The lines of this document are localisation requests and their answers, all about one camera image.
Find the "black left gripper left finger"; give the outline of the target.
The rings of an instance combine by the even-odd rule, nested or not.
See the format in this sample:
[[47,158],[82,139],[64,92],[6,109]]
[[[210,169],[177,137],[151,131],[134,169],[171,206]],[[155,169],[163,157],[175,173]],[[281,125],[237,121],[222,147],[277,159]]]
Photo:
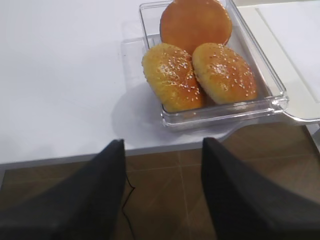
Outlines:
[[77,172],[0,212],[2,240],[110,240],[126,182],[123,140],[113,140]]

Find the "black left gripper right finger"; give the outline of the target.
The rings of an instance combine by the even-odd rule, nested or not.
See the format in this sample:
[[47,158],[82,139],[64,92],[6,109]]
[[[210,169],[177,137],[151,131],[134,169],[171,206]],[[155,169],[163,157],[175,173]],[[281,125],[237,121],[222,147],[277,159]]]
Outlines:
[[202,141],[201,183],[219,240],[318,240],[320,206],[271,182],[219,141]]

